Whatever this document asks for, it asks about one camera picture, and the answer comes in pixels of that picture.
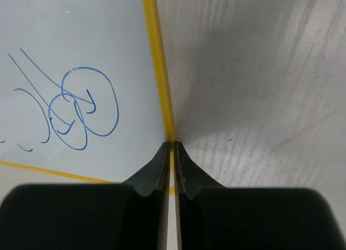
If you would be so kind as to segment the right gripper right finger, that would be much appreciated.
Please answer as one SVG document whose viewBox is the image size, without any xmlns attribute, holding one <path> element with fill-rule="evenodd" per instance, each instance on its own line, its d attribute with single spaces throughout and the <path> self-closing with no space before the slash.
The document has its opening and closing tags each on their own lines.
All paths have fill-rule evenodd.
<svg viewBox="0 0 346 250">
<path fill-rule="evenodd" d="M 345 249 L 327 201 L 307 188 L 228 188 L 174 143 L 179 249 Z"/>
</svg>

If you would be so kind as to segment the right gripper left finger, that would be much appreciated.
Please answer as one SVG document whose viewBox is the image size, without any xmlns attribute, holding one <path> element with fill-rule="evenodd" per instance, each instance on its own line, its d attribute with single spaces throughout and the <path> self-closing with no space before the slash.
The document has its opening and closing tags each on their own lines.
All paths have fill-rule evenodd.
<svg viewBox="0 0 346 250">
<path fill-rule="evenodd" d="M 1 204 L 1 249 L 165 249 L 170 143 L 122 183 L 23 184 Z"/>
</svg>

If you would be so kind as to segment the yellow-framed small whiteboard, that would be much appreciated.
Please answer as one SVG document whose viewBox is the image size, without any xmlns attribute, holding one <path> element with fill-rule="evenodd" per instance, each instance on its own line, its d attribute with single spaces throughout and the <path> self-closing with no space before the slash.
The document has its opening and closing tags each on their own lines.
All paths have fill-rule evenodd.
<svg viewBox="0 0 346 250">
<path fill-rule="evenodd" d="M 171 137 L 156 0 L 1 0 L 1 165 L 123 182 Z"/>
</svg>

